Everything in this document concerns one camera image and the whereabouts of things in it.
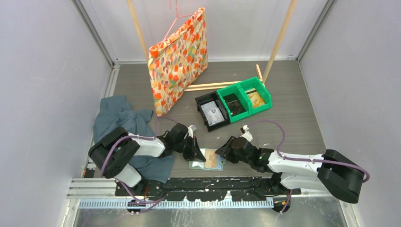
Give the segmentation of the green card holder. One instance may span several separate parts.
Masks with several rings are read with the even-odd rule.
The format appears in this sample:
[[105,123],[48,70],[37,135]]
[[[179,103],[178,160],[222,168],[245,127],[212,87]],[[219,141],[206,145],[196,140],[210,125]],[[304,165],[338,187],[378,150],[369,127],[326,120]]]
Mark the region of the green card holder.
[[226,160],[215,153],[215,149],[200,149],[206,161],[190,161],[189,169],[223,171]]

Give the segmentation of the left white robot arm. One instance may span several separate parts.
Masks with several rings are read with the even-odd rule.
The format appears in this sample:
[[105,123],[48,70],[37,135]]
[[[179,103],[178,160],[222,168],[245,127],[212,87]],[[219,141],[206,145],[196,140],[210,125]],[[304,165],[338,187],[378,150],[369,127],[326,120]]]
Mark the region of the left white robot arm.
[[187,161],[206,161],[193,134],[195,129],[177,123],[161,136],[144,137],[117,127],[93,145],[88,155],[102,176],[123,182],[132,195],[139,196],[145,190],[144,180],[167,182],[173,152]]

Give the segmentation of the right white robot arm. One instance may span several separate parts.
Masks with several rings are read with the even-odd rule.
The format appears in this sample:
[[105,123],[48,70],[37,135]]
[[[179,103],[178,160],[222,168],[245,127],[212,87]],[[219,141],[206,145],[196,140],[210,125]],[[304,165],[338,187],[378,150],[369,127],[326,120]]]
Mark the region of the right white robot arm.
[[216,154],[233,164],[247,163],[259,173],[271,173],[270,189],[276,194],[312,189],[356,204],[362,184],[369,179],[366,170],[333,149],[317,155],[295,155],[257,148],[243,137],[230,137]]

